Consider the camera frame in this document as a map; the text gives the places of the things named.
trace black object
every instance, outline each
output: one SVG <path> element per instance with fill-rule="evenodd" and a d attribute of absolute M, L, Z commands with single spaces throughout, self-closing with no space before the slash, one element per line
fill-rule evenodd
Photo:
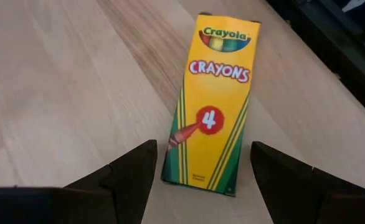
<path fill-rule="evenodd" d="M 331 0 L 266 1 L 365 107 L 365 30 Z"/>
<path fill-rule="evenodd" d="M 0 188 L 0 223 L 141 223 L 158 156 L 149 140 L 62 188 Z"/>
<path fill-rule="evenodd" d="M 365 224 L 365 189 L 261 142 L 250 160 L 274 224 Z"/>

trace yellow box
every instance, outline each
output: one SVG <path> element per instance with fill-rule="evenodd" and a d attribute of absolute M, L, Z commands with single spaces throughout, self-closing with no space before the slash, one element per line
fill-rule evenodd
<path fill-rule="evenodd" d="M 259 22 L 199 15 L 161 178 L 235 195 Z"/>

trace crayon box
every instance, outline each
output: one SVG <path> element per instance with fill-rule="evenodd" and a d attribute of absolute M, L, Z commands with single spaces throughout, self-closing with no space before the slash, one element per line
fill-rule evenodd
<path fill-rule="evenodd" d="M 162 180 L 235 195 L 259 22 L 198 15 Z"/>

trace red circle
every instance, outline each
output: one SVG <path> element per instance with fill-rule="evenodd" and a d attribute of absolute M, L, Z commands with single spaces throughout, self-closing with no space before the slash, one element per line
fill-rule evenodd
<path fill-rule="evenodd" d="M 196 114 L 196 122 L 199 123 L 199 130 L 204 134 L 215 134 L 224 125 L 224 115 L 215 106 L 205 106 Z"/>

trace table surface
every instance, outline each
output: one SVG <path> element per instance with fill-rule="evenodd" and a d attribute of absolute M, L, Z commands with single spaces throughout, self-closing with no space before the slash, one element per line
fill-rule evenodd
<path fill-rule="evenodd" d="M 262 22 L 237 197 L 160 181 L 198 12 Z M 0 0 L 0 186 L 65 186 L 147 139 L 143 223 L 272 223 L 262 141 L 365 187 L 365 109 L 265 0 Z"/>

